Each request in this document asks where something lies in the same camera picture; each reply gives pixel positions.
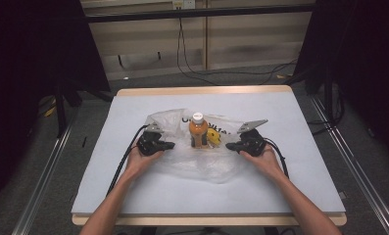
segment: metal rail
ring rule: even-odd
[[[78,109],[79,108],[75,108],[73,110],[73,116],[69,122],[69,125],[66,128],[66,131],[61,136],[61,138],[57,139],[54,149],[51,152],[50,158],[48,159],[47,165],[44,167],[44,170],[41,173],[41,176],[35,186],[35,189],[29,198],[28,204],[24,208],[24,211],[20,219],[18,220],[17,225],[14,228],[14,231],[12,233],[13,235],[28,234],[29,229],[35,219],[35,216],[44,198],[44,194],[48,188],[57,162],[60,156],[62,155],[64,147],[66,146],[66,143],[69,139],[73,123],[78,113]]]
[[[337,146],[338,150],[340,151],[344,162],[346,162],[347,167],[352,172],[354,178],[359,184],[360,189],[365,195],[365,198],[370,203],[371,208],[383,225],[383,228],[386,230],[387,234],[389,234],[389,208],[371,184],[370,180],[365,174],[365,171],[360,166],[340,131],[336,127],[330,126],[330,124],[327,122],[328,119],[324,113],[325,108],[320,99],[316,98],[315,96],[312,96],[311,99],[314,107],[316,108],[316,111],[318,112],[318,115],[323,121],[325,121],[325,127],[330,128],[328,132],[331,135],[331,138]]]
[[[189,9],[189,10],[179,10],[179,11],[172,10],[172,11],[156,11],[156,12],[142,12],[142,13],[94,14],[94,15],[87,15],[84,19],[76,19],[76,20],[86,21],[88,23],[130,22],[130,21],[145,21],[145,20],[160,20],[160,19],[300,13],[300,12],[312,12],[315,8],[316,8],[316,4],[277,5],[277,6],[248,7],[248,8],[206,8],[206,9]]]

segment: person's right hand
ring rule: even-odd
[[[274,180],[279,175],[283,175],[283,171],[280,169],[279,163],[277,162],[276,154],[269,144],[265,146],[262,153],[257,157],[252,157],[245,151],[240,151],[239,154],[246,160],[252,162],[259,171],[271,180]]]

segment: black controller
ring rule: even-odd
[[[252,129],[240,134],[240,141],[236,143],[227,143],[225,147],[229,150],[245,151],[253,157],[259,156],[267,145],[267,141],[262,137],[257,129]]]
[[[151,156],[158,151],[173,149],[175,144],[172,142],[161,141],[161,136],[162,135],[157,132],[144,131],[136,143],[136,146],[138,146],[139,151],[145,156]]]

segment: person's left hand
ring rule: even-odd
[[[132,178],[141,175],[151,165],[151,163],[162,156],[164,151],[159,151],[151,156],[144,156],[134,144],[127,157],[127,164],[124,172]]]

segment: hand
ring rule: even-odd
[[[269,144],[265,146],[258,157],[252,157],[245,151],[240,151],[239,154],[246,160],[252,162],[259,171],[271,180],[276,179],[279,175],[283,175],[283,171],[280,169],[279,163],[277,162],[276,154]]]
[[[140,153],[138,147],[135,144],[132,146],[132,150],[127,158],[126,168],[124,170],[126,175],[132,178],[136,178],[141,175],[151,165],[151,163],[162,156],[164,151],[159,151],[151,156],[144,156]]]

